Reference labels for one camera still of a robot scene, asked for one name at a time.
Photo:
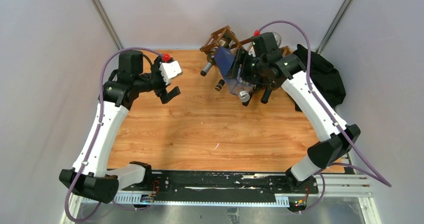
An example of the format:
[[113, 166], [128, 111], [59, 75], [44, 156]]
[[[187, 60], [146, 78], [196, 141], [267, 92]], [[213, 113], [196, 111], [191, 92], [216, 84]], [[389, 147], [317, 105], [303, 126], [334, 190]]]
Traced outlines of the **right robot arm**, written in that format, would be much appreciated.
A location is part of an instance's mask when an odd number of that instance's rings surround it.
[[238, 95], [243, 104], [248, 105], [252, 95], [261, 89], [264, 93], [260, 101], [267, 104], [271, 93], [281, 88], [305, 114], [318, 138], [305, 157], [285, 172], [286, 188], [298, 193], [308, 179], [348, 153], [361, 130], [335, 113], [313, 85], [306, 65], [295, 54], [283, 55], [273, 33], [262, 33], [250, 40], [254, 54], [238, 49], [231, 68], [241, 85]]

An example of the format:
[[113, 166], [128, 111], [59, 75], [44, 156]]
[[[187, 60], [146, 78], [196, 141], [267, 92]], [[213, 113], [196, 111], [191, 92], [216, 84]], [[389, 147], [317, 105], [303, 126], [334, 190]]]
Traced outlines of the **olive green wine bottle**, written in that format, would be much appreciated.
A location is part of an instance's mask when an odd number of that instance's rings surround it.
[[205, 77], [208, 74], [208, 72], [211, 70], [211, 68], [217, 65], [215, 61], [215, 55], [217, 50], [218, 48], [214, 47], [206, 54], [206, 65], [200, 71], [200, 75], [202, 77]]

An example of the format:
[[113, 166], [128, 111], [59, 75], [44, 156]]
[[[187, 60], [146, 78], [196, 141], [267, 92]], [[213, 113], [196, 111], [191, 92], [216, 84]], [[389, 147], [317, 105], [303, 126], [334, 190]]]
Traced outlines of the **blue square glass bottle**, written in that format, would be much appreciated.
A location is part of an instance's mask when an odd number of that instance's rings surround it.
[[215, 54], [215, 62], [229, 93], [237, 96], [241, 102], [245, 102], [248, 93], [253, 90], [254, 86], [237, 77], [234, 66], [235, 55], [236, 52], [232, 54], [229, 49], [219, 47]]

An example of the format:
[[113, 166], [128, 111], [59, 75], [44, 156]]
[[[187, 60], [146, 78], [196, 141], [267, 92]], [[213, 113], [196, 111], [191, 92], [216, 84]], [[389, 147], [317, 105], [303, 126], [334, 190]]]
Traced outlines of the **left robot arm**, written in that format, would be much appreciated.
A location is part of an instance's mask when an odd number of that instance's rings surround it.
[[[132, 161], [118, 169], [108, 169], [108, 160], [119, 129], [142, 93], [153, 92], [162, 104], [180, 94], [171, 81], [183, 74], [181, 65], [168, 54], [149, 60], [143, 48], [124, 49], [115, 54], [118, 66], [110, 76], [102, 76], [95, 119], [80, 155], [59, 180], [74, 195], [100, 203], [112, 202], [118, 191], [137, 186], [146, 191], [154, 186], [152, 167]], [[149, 72], [144, 72], [148, 61]]]

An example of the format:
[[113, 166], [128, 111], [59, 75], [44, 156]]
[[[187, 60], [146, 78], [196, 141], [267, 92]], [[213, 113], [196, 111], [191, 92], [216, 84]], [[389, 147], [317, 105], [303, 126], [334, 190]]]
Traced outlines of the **clear glass bottle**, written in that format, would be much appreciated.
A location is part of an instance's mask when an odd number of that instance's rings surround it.
[[272, 32], [272, 34], [274, 36], [276, 45], [278, 46], [278, 48], [280, 48], [281, 47], [281, 43], [282, 43], [282, 37], [281, 37], [281, 35], [278, 34], [277, 32]]

